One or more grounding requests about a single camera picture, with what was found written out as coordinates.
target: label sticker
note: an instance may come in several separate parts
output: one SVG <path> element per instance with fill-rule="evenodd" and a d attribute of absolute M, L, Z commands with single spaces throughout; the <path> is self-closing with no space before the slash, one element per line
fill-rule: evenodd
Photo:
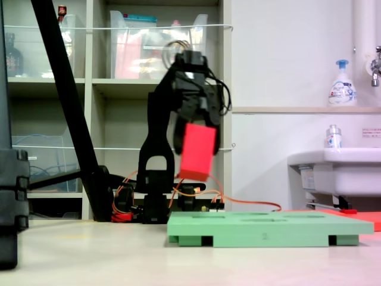
<path fill-rule="evenodd" d="M 381 138 L 381 128 L 363 128 L 363 138 Z"/>

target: green board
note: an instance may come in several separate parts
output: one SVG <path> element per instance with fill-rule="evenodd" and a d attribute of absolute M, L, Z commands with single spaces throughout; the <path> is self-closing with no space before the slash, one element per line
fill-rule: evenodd
<path fill-rule="evenodd" d="M 170 243 L 214 247 L 318 247 L 358 245 L 371 222 L 322 212 L 173 212 Z"/>

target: red foam block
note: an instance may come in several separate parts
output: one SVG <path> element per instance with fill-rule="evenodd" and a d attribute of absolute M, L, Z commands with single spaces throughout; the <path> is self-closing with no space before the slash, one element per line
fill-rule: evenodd
<path fill-rule="evenodd" d="M 180 178 L 206 182 L 211 171 L 216 129 L 187 123 Z"/>

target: small bottle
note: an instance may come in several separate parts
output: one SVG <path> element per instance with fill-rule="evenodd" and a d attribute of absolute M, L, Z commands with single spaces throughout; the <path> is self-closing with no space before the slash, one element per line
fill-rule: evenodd
<path fill-rule="evenodd" d="M 21 52 L 14 47 L 14 39 L 13 33 L 5 33 L 5 56 L 9 77 L 21 76 L 24 70 L 24 58 Z"/>
<path fill-rule="evenodd" d="M 330 125 L 327 129 L 327 147 L 342 148 L 341 129 L 336 125 Z"/>
<path fill-rule="evenodd" d="M 67 8 L 65 5 L 58 6 L 58 25 L 61 27 L 64 17 L 67 13 Z"/>

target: black metal stand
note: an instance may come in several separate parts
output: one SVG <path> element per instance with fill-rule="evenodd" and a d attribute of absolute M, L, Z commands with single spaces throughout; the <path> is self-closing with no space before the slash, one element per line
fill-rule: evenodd
<path fill-rule="evenodd" d="M 113 192 L 105 167 L 98 166 L 76 84 L 51 0 L 32 0 L 58 96 L 76 150 L 80 170 L 29 184 L 25 151 L 11 149 L 4 22 L 0 0 L 0 269 L 17 265 L 17 234 L 28 227 L 27 190 L 81 178 L 94 219 L 111 221 Z"/>

